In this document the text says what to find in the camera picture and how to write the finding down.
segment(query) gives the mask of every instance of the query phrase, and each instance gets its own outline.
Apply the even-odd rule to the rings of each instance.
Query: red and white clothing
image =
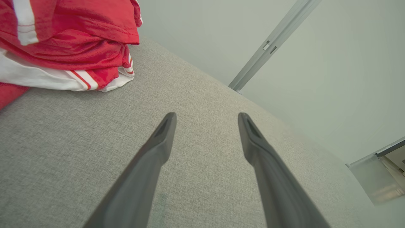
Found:
[[[0,15],[0,82],[109,91],[133,79],[136,0],[3,0]]]

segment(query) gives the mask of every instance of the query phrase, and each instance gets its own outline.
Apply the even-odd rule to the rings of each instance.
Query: couch cushion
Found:
[[[332,227],[379,227],[345,165],[143,37],[134,81],[111,92],[33,88],[0,111],[2,227],[81,227],[168,112],[177,129],[149,227],[265,227],[237,115],[248,113]]]

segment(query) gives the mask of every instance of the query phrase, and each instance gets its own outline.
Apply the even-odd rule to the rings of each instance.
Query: white stripe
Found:
[[[80,83],[82,85],[82,89],[79,89],[77,91],[86,91],[88,89],[86,83],[84,83],[80,78],[78,78],[73,72],[71,71],[65,71],[66,73],[68,73],[68,75],[70,75],[73,79],[75,79],[78,83]]]
[[[128,62],[129,62],[129,68],[126,68],[123,66],[122,66],[122,68],[125,69],[125,71],[128,73],[129,76],[134,76],[135,72],[134,72],[134,69],[132,68],[132,64],[134,63],[134,61],[132,61],[132,64],[131,64],[131,54],[128,54]]]
[[[13,0],[13,5],[18,21],[17,35],[21,45],[25,46],[39,42],[36,36],[35,17],[30,0]]]
[[[127,70],[126,70],[126,73],[127,73],[128,76],[131,76],[131,77],[134,77],[134,76],[135,76],[135,72],[134,72],[134,71],[127,71]]]
[[[80,77],[82,77],[88,84],[90,84],[90,89],[89,90],[95,90],[98,88],[97,82],[90,76],[87,71],[75,71]]]

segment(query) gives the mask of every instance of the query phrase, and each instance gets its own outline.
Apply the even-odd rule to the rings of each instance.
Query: gray couch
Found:
[[[136,76],[122,88],[32,88],[0,111],[0,227],[81,227],[168,112],[178,124],[149,227],[266,226],[239,112],[332,227],[381,227],[359,183],[328,151],[146,37],[131,55]]]

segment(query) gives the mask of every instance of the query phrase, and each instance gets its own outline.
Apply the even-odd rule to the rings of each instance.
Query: pile of clothes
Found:
[[[0,109],[28,87],[123,86],[142,22],[136,0],[0,1]]]

